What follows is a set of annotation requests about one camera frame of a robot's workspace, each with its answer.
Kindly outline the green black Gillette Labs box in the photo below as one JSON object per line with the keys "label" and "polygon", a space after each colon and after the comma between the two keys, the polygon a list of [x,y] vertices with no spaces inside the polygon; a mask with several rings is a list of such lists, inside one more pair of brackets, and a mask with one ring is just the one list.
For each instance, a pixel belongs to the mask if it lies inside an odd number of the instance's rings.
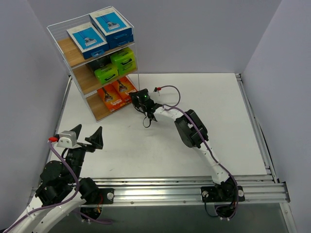
{"label": "green black Gillette Labs box", "polygon": [[105,84],[119,76],[118,68],[111,63],[109,57],[96,59],[88,63],[88,67],[101,84]]}
{"label": "green black Gillette Labs box", "polygon": [[124,66],[135,62],[135,55],[129,47],[126,47],[111,54],[110,60],[112,64],[117,66],[117,68],[123,68]]}
{"label": "green black Gillette Labs box", "polygon": [[118,68],[119,75],[121,76],[121,75],[124,75],[126,73],[132,72],[133,70],[135,70],[137,68],[137,66],[136,66],[136,62],[132,61],[132,62],[129,62],[125,65],[118,64],[117,68]]}

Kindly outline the blue Harry's razor box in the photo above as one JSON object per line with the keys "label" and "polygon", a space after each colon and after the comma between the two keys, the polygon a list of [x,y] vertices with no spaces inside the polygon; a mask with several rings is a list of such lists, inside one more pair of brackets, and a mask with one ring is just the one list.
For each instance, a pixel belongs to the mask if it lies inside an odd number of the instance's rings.
{"label": "blue Harry's razor box", "polygon": [[111,40],[110,42],[108,42],[108,44],[109,44],[110,49],[114,49],[114,48],[126,45],[128,43],[132,43],[132,42],[134,42],[134,35],[133,34],[128,35],[128,36],[123,36],[123,37],[120,37],[118,39]]}
{"label": "blue Harry's razor box", "polygon": [[91,22],[66,31],[85,60],[101,56],[109,50],[109,44]]}

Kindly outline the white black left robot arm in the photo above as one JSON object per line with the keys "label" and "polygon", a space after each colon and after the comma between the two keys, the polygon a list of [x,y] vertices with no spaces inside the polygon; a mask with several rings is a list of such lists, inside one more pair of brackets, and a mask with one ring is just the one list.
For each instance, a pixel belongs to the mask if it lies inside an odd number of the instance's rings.
{"label": "white black left robot arm", "polygon": [[81,129],[79,124],[48,139],[48,146],[58,159],[46,163],[32,200],[4,232],[47,232],[78,206],[101,202],[99,187],[91,178],[80,178],[80,173],[85,154],[103,149],[103,128],[86,137],[84,143],[77,141]]}

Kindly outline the orange Gillette Fusion5 box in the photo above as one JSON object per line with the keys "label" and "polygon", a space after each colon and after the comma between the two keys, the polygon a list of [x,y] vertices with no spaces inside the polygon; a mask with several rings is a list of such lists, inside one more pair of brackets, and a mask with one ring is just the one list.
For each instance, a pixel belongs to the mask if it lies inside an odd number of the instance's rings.
{"label": "orange Gillette Fusion5 box", "polygon": [[112,83],[112,86],[125,103],[132,101],[129,95],[130,93],[138,91],[127,76],[117,79]]}
{"label": "orange Gillette Fusion5 box", "polygon": [[105,85],[98,89],[97,94],[100,96],[100,99],[104,102],[110,112],[114,112],[125,106],[124,100],[112,84]]}

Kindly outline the blue white Harry's box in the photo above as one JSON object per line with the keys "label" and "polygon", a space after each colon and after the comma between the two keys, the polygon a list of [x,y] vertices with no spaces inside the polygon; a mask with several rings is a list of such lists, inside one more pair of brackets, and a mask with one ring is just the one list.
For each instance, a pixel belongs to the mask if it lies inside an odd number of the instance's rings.
{"label": "blue white Harry's box", "polygon": [[112,6],[90,13],[89,18],[107,42],[116,41],[133,34],[130,24]]}

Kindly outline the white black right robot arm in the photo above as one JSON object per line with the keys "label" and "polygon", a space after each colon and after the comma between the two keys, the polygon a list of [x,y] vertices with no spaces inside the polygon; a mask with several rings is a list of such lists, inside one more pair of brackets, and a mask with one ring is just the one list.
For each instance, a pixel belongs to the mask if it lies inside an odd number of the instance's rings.
{"label": "white black right robot arm", "polygon": [[219,161],[209,142],[208,131],[199,116],[192,109],[183,111],[175,105],[154,102],[147,89],[129,94],[134,108],[143,113],[150,122],[158,121],[158,117],[172,120],[182,142],[188,148],[201,154],[211,170],[211,177],[216,186],[216,196],[227,200],[238,191],[238,185],[233,175]]}

